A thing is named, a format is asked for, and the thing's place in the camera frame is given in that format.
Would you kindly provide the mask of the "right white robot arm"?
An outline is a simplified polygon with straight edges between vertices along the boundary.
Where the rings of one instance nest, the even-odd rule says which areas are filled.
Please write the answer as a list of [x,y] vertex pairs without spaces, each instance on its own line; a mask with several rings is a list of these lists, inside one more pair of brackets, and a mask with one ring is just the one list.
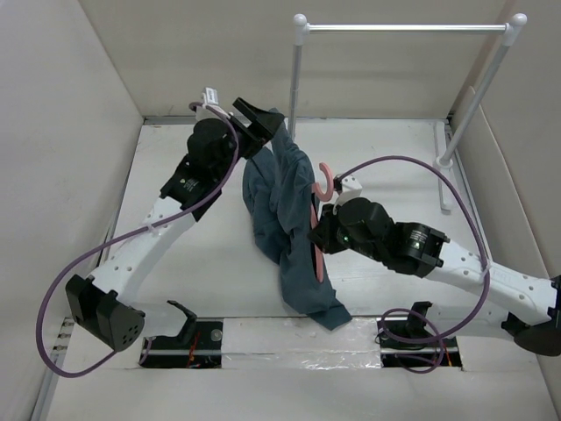
[[536,278],[472,253],[443,232],[395,222],[364,197],[323,208],[309,239],[323,253],[359,253],[401,275],[441,282],[474,294],[472,309],[415,302],[408,318],[386,330],[411,346],[456,335],[511,339],[542,356],[560,354],[560,280]]

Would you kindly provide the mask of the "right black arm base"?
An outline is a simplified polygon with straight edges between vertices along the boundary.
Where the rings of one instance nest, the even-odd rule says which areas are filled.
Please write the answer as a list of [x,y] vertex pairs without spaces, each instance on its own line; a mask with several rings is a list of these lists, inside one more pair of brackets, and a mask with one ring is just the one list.
[[439,331],[427,318],[432,309],[432,303],[421,301],[410,309],[391,309],[381,315],[374,341],[382,351],[383,367],[399,367],[418,375],[438,367],[462,367],[457,340],[435,339]]

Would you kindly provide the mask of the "teal t shirt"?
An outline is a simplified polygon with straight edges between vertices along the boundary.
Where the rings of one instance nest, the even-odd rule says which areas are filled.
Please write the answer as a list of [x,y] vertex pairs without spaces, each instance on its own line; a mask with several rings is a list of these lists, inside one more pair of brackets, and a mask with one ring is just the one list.
[[308,238],[312,210],[318,205],[314,182],[308,155],[281,123],[271,146],[246,162],[242,196],[256,247],[279,268],[284,304],[333,331],[352,316],[337,299],[329,276],[316,275],[316,249]]

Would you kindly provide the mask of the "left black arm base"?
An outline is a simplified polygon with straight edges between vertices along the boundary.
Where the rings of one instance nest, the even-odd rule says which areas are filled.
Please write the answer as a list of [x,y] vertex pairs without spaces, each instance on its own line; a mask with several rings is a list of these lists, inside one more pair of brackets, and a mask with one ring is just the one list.
[[177,335],[144,339],[138,364],[142,368],[221,368],[224,320],[200,319],[174,300],[168,300],[167,306],[180,311],[185,323]]

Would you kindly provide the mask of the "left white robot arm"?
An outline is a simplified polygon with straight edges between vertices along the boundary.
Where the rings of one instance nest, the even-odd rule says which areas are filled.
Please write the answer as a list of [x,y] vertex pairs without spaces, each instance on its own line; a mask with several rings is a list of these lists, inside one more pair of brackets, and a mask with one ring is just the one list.
[[139,228],[116,241],[104,264],[87,277],[73,275],[65,285],[74,321],[115,353],[139,337],[166,337],[179,348],[195,339],[192,311],[173,300],[139,303],[136,295],[170,246],[220,197],[238,161],[251,159],[284,123],[282,113],[242,98],[233,106],[245,123],[215,104],[192,103],[197,121],[187,152]]

